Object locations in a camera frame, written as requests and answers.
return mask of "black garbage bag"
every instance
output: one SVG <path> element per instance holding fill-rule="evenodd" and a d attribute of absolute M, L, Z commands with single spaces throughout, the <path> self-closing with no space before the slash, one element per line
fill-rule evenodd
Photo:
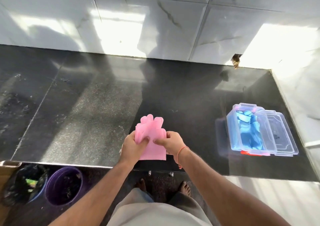
<path fill-rule="evenodd" d="M 7 181 L 2 203 L 6 206 L 26 204 L 39 194 L 48 179 L 48 169 L 41 164 L 27 164 Z"/>

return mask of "sunlight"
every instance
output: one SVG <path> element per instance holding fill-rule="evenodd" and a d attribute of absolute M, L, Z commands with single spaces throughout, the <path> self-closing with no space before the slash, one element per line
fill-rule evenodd
<path fill-rule="evenodd" d="M 108 10 L 91 11 L 94 27 L 101 46 L 106 54 L 145 58 L 138 50 L 145 14 L 112 12 Z"/>
<path fill-rule="evenodd" d="M 272 69 L 282 59 L 314 49 L 316 31 L 317 28 L 307 26 L 263 24 L 242 55 L 240 66 Z"/>
<path fill-rule="evenodd" d="M 62 19 L 36 18 L 18 14 L 11 14 L 11 17 L 16 22 L 16 24 L 31 38 L 36 38 L 36 36 L 38 35 L 37 29 L 33 29 L 33 27 L 42 26 L 70 37 L 78 45 L 79 51 L 87 51 L 85 45 L 82 42 L 82 38 L 73 22 Z"/>

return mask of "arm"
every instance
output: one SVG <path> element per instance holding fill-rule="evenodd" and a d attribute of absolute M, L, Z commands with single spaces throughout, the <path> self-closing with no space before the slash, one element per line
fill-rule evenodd
<path fill-rule="evenodd" d="M 129 172 L 149 142 L 134 142 L 134 132 L 122 144 L 119 162 L 79 201 L 49 226 L 99 226 Z"/>
<path fill-rule="evenodd" d="M 177 154 L 185 146 L 178 133 L 169 131 L 166 139 L 157 139 L 155 143 L 164 146 L 178 163 Z M 270 207 L 215 172 L 191 150 L 184 148 L 179 152 L 179 164 L 223 226 L 290 226 Z"/>

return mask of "blue object inside container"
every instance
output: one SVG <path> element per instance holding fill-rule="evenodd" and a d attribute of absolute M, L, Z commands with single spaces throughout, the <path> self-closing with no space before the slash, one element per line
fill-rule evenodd
<path fill-rule="evenodd" d="M 236 116 L 243 148 L 264 150 L 257 116 L 249 110 L 244 112 L 237 110 Z"/>

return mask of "forearm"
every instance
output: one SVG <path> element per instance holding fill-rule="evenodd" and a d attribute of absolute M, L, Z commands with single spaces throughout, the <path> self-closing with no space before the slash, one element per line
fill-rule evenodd
<path fill-rule="evenodd" d="M 289 225 L 270 207 L 215 172 L 192 151 L 183 149 L 179 163 L 223 226 Z"/>
<path fill-rule="evenodd" d="M 118 163 L 50 226 L 99 226 L 131 169 Z"/>

